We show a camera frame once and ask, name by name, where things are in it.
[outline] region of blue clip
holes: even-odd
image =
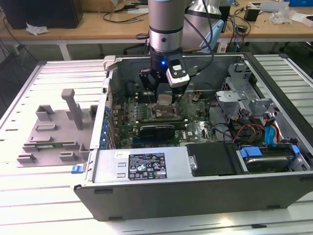
[[[74,165],[71,174],[81,174],[83,173],[83,166],[82,165]]]
[[[277,144],[274,143],[274,137],[275,137],[275,128],[272,126],[268,126],[265,129],[265,143],[271,144],[273,147],[276,147]]]
[[[105,110],[105,112],[106,112],[107,115],[109,115],[110,112],[111,112],[111,109],[110,109],[109,107],[107,107],[107,106],[105,107],[104,110]]]
[[[107,134],[106,134],[106,133],[102,133],[102,134],[101,134],[101,138],[102,138],[102,139],[105,139],[106,137],[107,137]]]
[[[103,141],[103,140],[100,140],[100,145],[105,146],[105,145],[106,145],[106,142],[105,142],[105,141]]]
[[[108,126],[107,125],[103,125],[102,126],[102,131],[107,132],[108,131]]]
[[[246,157],[261,157],[262,153],[259,147],[244,147],[240,150],[242,158]]]
[[[295,154],[296,156],[298,156],[298,155],[300,154],[300,150],[299,150],[299,148],[298,148],[297,145],[293,145],[293,146],[292,146],[292,150],[293,150],[293,152],[294,152],[294,154]]]

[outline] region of wooden desk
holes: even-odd
[[[233,14],[237,9],[245,7],[250,0],[239,0],[240,6],[231,7],[230,11]],[[313,14],[313,7],[291,7],[298,13]],[[245,37],[245,42],[306,42],[313,40],[313,27],[292,21],[292,23],[273,24],[270,20],[271,13],[262,13],[258,16],[256,22],[249,22],[251,32]],[[244,21],[236,18],[237,24],[247,25]],[[223,52],[232,36],[233,28],[230,22],[226,26],[225,33],[221,34],[219,39],[219,51]]]
[[[231,7],[231,13],[238,8],[244,7],[250,0],[239,0],[240,6]],[[313,7],[292,8],[299,13],[313,14]],[[128,14],[126,12],[115,13],[112,20],[120,21],[129,19],[139,14]],[[251,22],[251,32],[245,38],[246,42],[304,42],[313,41],[313,27],[308,27],[300,22],[291,24],[274,25],[269,20],[270,13],[259,15],[255,23]],[[4,28],[0,16],[0,38],[7,45],[15,45],[16,41]],[[26,30],[12,30],[13,35],[25,45],[30,44],[57,44],[60,47],[65,60],[70,60],[69,44],[107,44],[107,43],[138,43],[134,37],[138,33],[147,32],[149,29],[148,16],[142,17],[143,21],[130,24],[116,24],[106,22],[98,13],[84,13],[83,19],[75,29],[51,28],[49,33],[34,36]],[[246,24],[236,19],[238,24]],[[232,36],[232,26],[227,24],[225,33],[219,39],[219,51],[223,52]]]

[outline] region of aluminum profile table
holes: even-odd
[[[278,56],[268,58],[285,61]],[[289,60],[285,62],[290,63],[290,72],[302,73]],[[261,63],[266,68],[266,60]],[[74,88],[76,102],[81,108],[88,108],[98,103],[104,76],[102,60],[38,65],[2,117],[0,234],[313,234],[313,193],[284,210],[98,222],[71,188],[83,177],[72,175],[71,166],[16,168],[22,144],[36,122],[38,105],[50,104],[54,110],[66,110],[62,89]]]
[[[255,57],[309,124],[313,126],[312,79],[290,58],[282,58],[279,55],[257,55]],[[263,86],[260,83],[257,83],[257,86],[264,97],[269,98]]]

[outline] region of white plastic bag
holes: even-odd
[[[291,18],[295,13],[296,13],[296,11],[290,10],[289,7],[282,8],[282,9],[280,9],[278,12],[273,12],[273,13],[269,16],[269,20],[270,20],[273,24],[291,23],[292,20],[291,20],[290,18]]]

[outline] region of blue cable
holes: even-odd
[[[236,25],[236,31],[237,31],[237,38],[236,38],[236,49],[235,49],[235,52],[237,52],[237,49],[239,48],[239,45],[238,45],[238,37],[239,37],[239,31],[238,31],[238,25],[235,23]]]

